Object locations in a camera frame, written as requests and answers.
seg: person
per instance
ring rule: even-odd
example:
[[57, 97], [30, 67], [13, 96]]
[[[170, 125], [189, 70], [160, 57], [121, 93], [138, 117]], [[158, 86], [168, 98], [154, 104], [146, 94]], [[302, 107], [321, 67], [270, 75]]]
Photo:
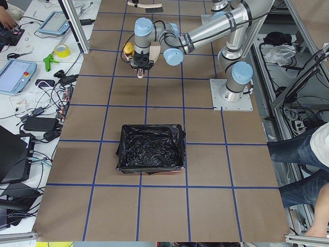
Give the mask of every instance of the person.
[[329, 222], [329, 123], [299, 136], [267, 143], [271, 159], [320, 168], [311, 176], [279, 188], [283, 206], [315, 204], [314, 222], [306, 236], [327, 237]]
[[13, 19], [13, 17], [11, 17], [11, 15], [6, 11], [7, 9], [8, 4], [6, 0], [0, 0], [0, 23], [2, 24], [2, 27], [10, 31], [17, 25], [17, 23]]

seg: white robotic arm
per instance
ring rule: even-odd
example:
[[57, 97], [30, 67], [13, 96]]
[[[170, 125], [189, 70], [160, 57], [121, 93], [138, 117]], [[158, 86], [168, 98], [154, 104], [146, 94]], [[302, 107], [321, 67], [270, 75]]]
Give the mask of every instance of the white robotic arm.
[[[218, 11], [212, 21], [180, 37], [176, 24], [161, 21], [152, 23], [149, 19], [140, 18], [135, 23], [135, 54], [129, 60], [130, 66], [137, 69], [140, 75], [152, 68], [154, 62], [149, 60], [149, 53], [154, 41], [161, 44], [166, 62], [176, 66], [183, 61], [184, 54], [228, 35], [226, 46], [219, 52], [218, 60], [228, 78], [225, 90], [231, 92], [231, 96], [226, 97], [235, 101], [252, 76], [251, 66], [241, 61], [246, 31], [269, 12], [273, 3], [274, 0], [233, 0], [231, 11]], [[227, 1], [213, 0], [212, 8], [226, 9]], [[256, 33], [250, 33], [253, 39]]]

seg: person's hand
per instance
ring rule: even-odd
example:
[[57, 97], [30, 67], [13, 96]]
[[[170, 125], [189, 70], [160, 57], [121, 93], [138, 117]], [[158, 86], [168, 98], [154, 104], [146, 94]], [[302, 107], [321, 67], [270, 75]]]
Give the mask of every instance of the person's hand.
[[7, 13], [4, 7], [0, 6], [0, 22], [4, 26], [4, 28], [9, 31], [13, 29], [17, 23], [16, 21]]
[[326, 238], [327, 237], [327, 227], [325, 226], [316, 226], [312, 225], [310, 229], [306, 232], [305, 236], [308, 237], [318, 237]]

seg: yellow tape roll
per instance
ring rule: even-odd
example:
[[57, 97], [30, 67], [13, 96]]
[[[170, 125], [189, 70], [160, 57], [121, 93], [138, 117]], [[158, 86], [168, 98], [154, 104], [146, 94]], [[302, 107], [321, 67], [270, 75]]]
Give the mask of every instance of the yellow tape roll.
[[58, 45], [53, 51], [60, 58], [66, 58], [71, 54], [71, 51], [67, 45]]

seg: black cloth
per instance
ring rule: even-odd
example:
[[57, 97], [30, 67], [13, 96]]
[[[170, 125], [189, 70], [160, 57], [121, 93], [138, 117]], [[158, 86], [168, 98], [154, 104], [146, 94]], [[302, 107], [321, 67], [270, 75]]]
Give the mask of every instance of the black cloth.
[[8, 4], [6, 0], [0, 0], [0, 6], [4, 7], [5, 9], [8, 9]]

